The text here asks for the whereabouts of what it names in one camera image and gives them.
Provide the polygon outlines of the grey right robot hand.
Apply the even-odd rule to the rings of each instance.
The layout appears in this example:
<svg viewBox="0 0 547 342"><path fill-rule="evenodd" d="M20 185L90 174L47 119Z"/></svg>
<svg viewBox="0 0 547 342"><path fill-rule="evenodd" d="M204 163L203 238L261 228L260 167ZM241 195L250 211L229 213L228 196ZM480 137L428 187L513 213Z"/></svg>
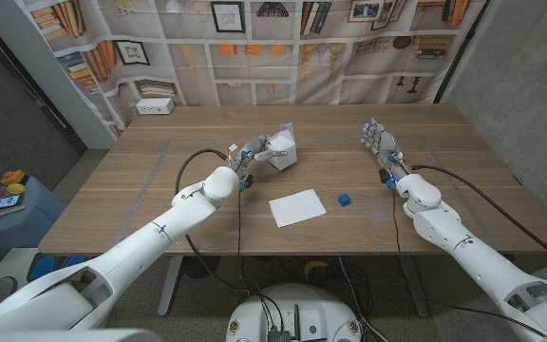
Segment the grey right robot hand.
<svg viewBox="0 0 547 342"><path fill-rule="evenodd" d="M364 125L362 131L361 144L393 179L399 180L411 173L410 167L404 162L400 145L382 123L372 119L371 123Z"/></svg>

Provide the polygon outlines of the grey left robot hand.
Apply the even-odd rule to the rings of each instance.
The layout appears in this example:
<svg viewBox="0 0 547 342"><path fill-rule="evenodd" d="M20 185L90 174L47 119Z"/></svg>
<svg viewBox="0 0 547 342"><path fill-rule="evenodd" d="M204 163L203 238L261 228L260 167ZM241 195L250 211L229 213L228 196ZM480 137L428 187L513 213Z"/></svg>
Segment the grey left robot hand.
<svg viewBox="0 0 547 342"><path fill-rule="evenodd" d="M234 157L228 161L227 166L238 171L245 169L252 161L266 162L273 158L286 158L289 152L286 150L275 150L268 135L259 135L248 140L236 153Z"/></svg>

